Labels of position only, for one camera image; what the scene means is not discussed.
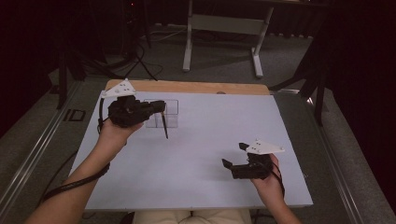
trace white table leg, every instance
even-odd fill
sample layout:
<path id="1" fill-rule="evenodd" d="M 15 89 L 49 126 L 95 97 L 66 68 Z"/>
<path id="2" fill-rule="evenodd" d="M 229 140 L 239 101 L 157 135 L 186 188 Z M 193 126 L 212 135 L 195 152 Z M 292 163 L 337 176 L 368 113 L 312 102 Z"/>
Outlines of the white table leg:
<path id="1" fill-rule="evenodd" d="M 263 77 L 262 73 L 262 63 L 260 62 L 260 48 L 262 47 L 262 41 L 265 38 L 265 34 L 268 29 L 268 25 L 270 24 L 271 16 L 274 11 L 273 7 L 268 8 L 267 15 L 265 21 L 262 23 L 262 30 L 259 35 L 259 42 L 257 43 L 256 48 L 251 49 L 251 56 L 254 64 L 254 70 L 256 72 L 256 77 Z"/>
<path id="2" fill-rule="evenodd" d="M 192 20 L 192 0 L 189 1 L 189 17 L 187 18 L 187 44 L 186 44 L 186 51 L 184 52 L 184 62 L 183 62 L 184 72 L 190 71 L 190 64 L 191 64 L 191 49 L 192 49 L 191 20 Z"/>

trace human arm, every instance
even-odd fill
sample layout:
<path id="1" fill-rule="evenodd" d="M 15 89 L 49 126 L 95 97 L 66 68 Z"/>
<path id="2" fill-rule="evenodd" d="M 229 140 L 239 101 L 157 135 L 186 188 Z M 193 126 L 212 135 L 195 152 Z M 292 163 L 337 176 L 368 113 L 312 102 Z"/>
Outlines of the human arm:
<path id="1" fill-rule="evenodd" d="M 128 137 L 140 127 L 142 124 L 136 124 L 131 128 L 120 128 L 109 119 L 105 121 L 99 139 L 90 155 L 64 181 L 64 185 L 100 172 L 125 146 Z M 47 199 L 40 204 L 25 223 L 79 223 L 96 183 L 97 180 L 94 180 Z"/>
<path id="2" fill-rule="evenodd" d="M 271 160 L 274 163 L 273 172 L 280 177 L 278 170 L 279 164 L 276 156 L 270 154 Z M 262 202 L 267 209 L 271 212 L 278 224 L 298 224 L 301 221 L 295 216 L 283 199 L 282 189 L 280 183 L 274 174 L 269 175 L 264 180 L 251 179 L 254 187 L 256 187 Z"/>

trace white board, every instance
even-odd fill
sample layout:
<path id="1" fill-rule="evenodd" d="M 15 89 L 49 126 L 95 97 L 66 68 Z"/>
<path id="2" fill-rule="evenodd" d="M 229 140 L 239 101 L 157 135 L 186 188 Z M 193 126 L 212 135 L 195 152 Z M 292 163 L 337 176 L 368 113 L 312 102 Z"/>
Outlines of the white board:
<path id="1" fill-rule="evenodd" d="M 111 162 L 87 210 L 263 207 L 247 179 L 233 179 L 221 159 L 247 164 L 240 142 L 256 138 L 283 147 L 278 153 L 289 206 L 313 204 L 273 96 L 138 92 L 136 99 L 178 100 L 177 128 L 141 128 Z M 106 99 L 107 107 L 115 99 Z M 98 107 L 72 171 L 94 147 Z"/>

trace beige pants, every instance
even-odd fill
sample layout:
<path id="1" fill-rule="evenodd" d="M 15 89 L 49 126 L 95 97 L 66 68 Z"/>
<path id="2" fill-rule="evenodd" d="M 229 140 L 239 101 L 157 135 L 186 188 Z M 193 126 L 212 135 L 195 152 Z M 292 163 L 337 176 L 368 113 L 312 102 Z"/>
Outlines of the beige pants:
<path id="1" fill-rule="evenodd" d="M 134 224 L 251 224 L 248 209 L 135 212 Z"/>

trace person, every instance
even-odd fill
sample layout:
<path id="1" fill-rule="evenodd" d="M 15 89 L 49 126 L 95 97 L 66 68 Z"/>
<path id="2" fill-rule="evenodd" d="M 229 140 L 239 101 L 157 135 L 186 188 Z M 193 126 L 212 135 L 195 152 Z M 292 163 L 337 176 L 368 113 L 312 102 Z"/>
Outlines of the person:
<path id="1" fill-rule="evenodd" d="M 101 172 L 125 146 L 128 137 L 142 126 L 143 124 L 140 123 L 130 128 L 120 128 L 114 125 L 111 120 L 106 120 L 93 150 L 81 165 L 64 181 L 64 185 Z M 277 158 L 274 155 L 270 156 L 274 164 L 278 166 Z M 277 169 L 275 169 L 274 172 L 280 175 Z M 270 175 L 264 180 L 252 179 L 251 182 L 256 187 L 262 202 L 274 216 L 278 224 L 301 223 L 285 204 L 280 184 L 274 176 Z M 37 207 L 37 209 L 26 219 L 25 223 L 79 223 L 84 212 L 84 208 L 90 199 L 96 183 L 97 179 L 48 198 Z M 147 223 L 154 224 L 155 222 L 151 222 L 154 217 L 160 221 L 158 223 L 166 224 L 187 222 L 191 224 L 251 223 L 247 209 L 203 210 L 194 211 L 192 214 L 193 216 L 191 215 L 191 212 L 188 212 L 186 215 L 186 211 L 169 211 L 169 213 L 167 213 L 167 217 L 163 216 L 161 211 L 147 213 L 136 212 L 134 224 L 143 224 L 145 221 L 149 221 Z"/>

